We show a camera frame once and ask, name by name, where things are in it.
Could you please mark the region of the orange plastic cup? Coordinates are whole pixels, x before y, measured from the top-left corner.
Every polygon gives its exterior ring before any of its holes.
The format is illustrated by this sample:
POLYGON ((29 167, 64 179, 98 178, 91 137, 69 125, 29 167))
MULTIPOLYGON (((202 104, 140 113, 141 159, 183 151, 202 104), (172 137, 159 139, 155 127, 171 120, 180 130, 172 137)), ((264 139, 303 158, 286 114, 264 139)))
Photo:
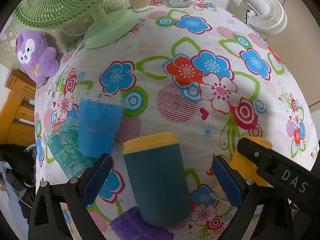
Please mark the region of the orange plastic cup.
MULTIPOLYGON (((251 140, 266 148, 270 148, 270 149, 273 148, 273 145, 270 141, 260 137, 246 136, 239 139, 237 144, 239 144, 239 142, 242 141, 243 139, 251 140)), ((263 178, 257 175, 257 166, 255 165, 255 163, 251 162, 249 159, 247 159, 242 154, 240 154, 238 150, 234 151, 233 157, 228 164, 232 169, 237 170, 244 179, 252 179, 259 186, 269 186, 269 183, 266 180, 264 180, 263 178)), ((215 199, 222 201, 226 204, 229 203, 219 183, 217 184, 217 187, 214 189, 214 192, 211 193, 210 195, 215 199)))

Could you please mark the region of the purple plastic cup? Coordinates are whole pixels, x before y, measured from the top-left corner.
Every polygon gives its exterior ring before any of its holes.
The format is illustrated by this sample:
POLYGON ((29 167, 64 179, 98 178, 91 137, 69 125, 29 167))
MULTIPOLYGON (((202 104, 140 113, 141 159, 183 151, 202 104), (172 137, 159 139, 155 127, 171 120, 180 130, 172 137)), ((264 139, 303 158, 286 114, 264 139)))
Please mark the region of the purple plastic cup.
POLYGON ((168 230, 146 223, 137 207, 127 210, 109 224, 122 240, 173 240, 174 234, 168 230))

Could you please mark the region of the turquoise glitter plastic cup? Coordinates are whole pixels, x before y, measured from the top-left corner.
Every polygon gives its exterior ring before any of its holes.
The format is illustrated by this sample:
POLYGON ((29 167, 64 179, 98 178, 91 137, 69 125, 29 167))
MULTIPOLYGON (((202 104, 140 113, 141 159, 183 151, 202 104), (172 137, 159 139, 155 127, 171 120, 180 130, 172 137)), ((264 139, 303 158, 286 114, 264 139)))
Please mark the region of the turquoise glitter plastic cup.
POLYGON ((78 150, 78 122, 68 118, 44 133, 44 142, 59 163, 67 178, 81 176, 96 159, 78 150))

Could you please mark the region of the blue plastic cup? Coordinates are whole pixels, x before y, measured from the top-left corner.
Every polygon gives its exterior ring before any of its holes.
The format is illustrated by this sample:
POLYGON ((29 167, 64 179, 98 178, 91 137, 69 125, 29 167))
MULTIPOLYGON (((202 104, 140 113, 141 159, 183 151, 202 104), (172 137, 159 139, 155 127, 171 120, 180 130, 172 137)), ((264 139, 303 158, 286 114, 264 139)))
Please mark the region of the blue plastic cup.
POLYGON ((92 158, 112 154, 126 102, 103 93, 81 93, 78 113, 78 149, 92 158))

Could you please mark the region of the black clothing pile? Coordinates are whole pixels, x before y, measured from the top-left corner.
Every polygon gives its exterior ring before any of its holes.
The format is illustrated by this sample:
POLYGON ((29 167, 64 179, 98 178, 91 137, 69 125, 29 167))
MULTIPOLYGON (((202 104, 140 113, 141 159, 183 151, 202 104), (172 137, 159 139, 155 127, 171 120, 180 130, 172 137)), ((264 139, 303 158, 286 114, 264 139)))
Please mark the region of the black clothing pile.
POLYGON ((5 175, 8 183, 18 191, 22 215, 29 223, 36 195, 35 158, 31 149, 15 144, 1 145, 1 162, 9 165, 5 175))

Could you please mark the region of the wooden chair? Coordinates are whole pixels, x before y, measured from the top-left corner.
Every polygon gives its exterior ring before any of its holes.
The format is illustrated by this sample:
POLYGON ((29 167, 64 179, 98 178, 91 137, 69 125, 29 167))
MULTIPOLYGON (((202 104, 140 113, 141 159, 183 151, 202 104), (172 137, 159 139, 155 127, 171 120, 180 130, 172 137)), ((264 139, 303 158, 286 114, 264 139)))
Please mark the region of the wooden chair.
POLYGON ((20 70, 13 69, 5 86, 10 90, 1 109, 1 144, 29 146, 35 142, 34 105, 36 84, 20 70))

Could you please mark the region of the teal tumbler yellow rim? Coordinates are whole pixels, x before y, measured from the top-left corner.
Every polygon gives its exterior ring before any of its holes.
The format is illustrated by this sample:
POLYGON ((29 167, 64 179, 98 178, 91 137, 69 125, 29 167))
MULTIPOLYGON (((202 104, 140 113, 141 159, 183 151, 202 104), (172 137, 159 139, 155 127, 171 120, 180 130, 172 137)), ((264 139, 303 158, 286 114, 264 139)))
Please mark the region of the teal tumbler yellow rim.
POLYGON ((136 204, 145 222, 167 227, 191 214, 180 145, 173 132, 126 141, 123 156, 136 204))

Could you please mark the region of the floral tablecloth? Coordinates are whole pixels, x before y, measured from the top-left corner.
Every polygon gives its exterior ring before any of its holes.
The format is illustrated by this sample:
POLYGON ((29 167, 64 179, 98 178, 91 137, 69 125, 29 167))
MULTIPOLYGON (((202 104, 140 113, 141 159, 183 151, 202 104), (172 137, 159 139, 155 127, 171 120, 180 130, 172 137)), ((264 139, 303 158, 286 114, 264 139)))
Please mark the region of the floral tablecloth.
POLYGON ((191 214, 163 230, 164 239, 217 239, 235 208, 217 196, 212 158, 231 160, 242 137, 260 137, 310 170, 319 144, 298 84, 272 48, 248 26, 207 0, 171 9, 159 0, 114 43, 62 51, 60 71, 35 96, 36 181, 65 183, 46 132, 76 119, 82 94, 127 103, 112 153, 113 168, 88 211, 107 239, 112 224, 136 205, 123 143, 155 133, 178 139, 191 214))

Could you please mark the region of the purple plush toy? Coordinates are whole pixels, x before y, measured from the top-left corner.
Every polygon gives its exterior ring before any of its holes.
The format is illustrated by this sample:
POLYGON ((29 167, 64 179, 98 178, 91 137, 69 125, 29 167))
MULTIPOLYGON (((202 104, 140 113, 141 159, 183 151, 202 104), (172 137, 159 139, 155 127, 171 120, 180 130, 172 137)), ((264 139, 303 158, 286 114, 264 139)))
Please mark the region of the purple plush toy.
POLYGON ((21 30, 16 38, 15 53, 22 68, 39 87, 60 68, 56 49, 48 45, 42 31, 21 30))

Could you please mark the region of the white floor fan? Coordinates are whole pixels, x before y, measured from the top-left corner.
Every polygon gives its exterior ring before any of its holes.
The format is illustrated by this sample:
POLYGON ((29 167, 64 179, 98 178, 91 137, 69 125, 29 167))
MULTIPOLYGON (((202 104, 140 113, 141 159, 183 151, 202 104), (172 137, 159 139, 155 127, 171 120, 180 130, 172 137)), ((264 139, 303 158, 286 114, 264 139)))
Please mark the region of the white floor fan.
POLYGON ((281 33, 287 25, 287 14, 278 0, 242 0, 253 11, 247 25, 262 35, 281 33))

